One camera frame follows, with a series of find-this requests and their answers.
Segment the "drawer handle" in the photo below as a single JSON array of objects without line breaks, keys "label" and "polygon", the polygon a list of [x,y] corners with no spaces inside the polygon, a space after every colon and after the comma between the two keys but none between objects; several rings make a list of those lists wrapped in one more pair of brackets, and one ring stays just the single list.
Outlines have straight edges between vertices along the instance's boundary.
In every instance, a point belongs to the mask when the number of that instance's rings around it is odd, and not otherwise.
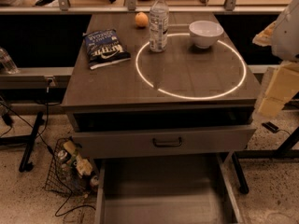
[{"label": "drawer handle", "polygon": [[152,143],[155,147],[180,147],[183,144],[181,137],[178,138],[178,141],[158,141],[153,138]]}]

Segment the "floor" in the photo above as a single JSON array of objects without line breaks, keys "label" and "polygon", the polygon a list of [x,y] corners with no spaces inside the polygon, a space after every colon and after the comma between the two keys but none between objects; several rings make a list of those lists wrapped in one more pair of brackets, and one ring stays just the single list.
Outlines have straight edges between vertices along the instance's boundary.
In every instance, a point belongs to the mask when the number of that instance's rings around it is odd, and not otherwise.
[{"label": "floor", "polygon": [[[30,124],[35,122],[37,111],[46,114],[43,105],[14,105],[14,111]],[[14,128],[6,136],[26,135],[31,127],[22,119],[12,114]],[[257,131],[249,142],[248,149],[277,148],[299,125],[299,111],[281,111],[273,120],[281,130],[270,133],[255,120]],[[0,133],[7,126],[0,120]],[[42,133],[43,140],[55,148],[61,138],[72,135],[72,127],[67,116],[59,106],[50,106],[48,124]],[[71,197],[66,204],[66,197],[48,191],[45,186],[49,173],[51,155],[41,138],[36,139],[30,161],[34,168],[30,172],[19,172],[22,147],[0,147],[0,223],[6,224],[58,224],[58,223],[93,223],[94,210],[91,207],[76,209],[59,216],[68,210],[83,205],[95,205],[95,195]],[[239,183],[232,163],[226,170],[229,175],[243,223],[246,224],[280,224],[299,223],[299,160],[241,160],[249,184],[249,194],[239,192]]]}]

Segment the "open drawer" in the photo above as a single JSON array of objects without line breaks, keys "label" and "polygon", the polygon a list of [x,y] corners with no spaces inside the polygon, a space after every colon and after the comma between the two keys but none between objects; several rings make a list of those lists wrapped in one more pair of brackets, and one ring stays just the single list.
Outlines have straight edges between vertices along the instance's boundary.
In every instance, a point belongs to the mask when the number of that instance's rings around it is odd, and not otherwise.
[{"label": "open drawer", "polygon": [[95,223],[240,223],[222,165],[214,154],[102,160]]}]

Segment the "snack bag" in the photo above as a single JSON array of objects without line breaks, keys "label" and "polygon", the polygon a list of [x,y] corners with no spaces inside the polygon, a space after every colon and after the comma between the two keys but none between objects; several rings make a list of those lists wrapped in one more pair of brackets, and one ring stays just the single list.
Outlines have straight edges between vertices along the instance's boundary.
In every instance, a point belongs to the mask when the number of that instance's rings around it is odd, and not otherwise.
[{"label": "snack bag", "polygon": [[125,50],[114,29],[84,35],[84,40],[92,70],[131,59],[131,54]]}]

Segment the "plastic bottle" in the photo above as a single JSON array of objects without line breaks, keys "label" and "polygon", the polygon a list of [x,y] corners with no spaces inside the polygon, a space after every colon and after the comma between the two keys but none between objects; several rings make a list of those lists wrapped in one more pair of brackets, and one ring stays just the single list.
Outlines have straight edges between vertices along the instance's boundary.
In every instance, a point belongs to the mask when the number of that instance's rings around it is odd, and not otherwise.
[{"label": "plastic bottle", "polygon": [[169,7],[165,0],[156,0],[149,10],[149,47],[162,52],[167,46]]},{"label": "plastic bottle", "polygon": [[4,66],[7,73],[16,74],[19,72],[17,65],[12,61],[7,51],[0,47],[0,63]]}]

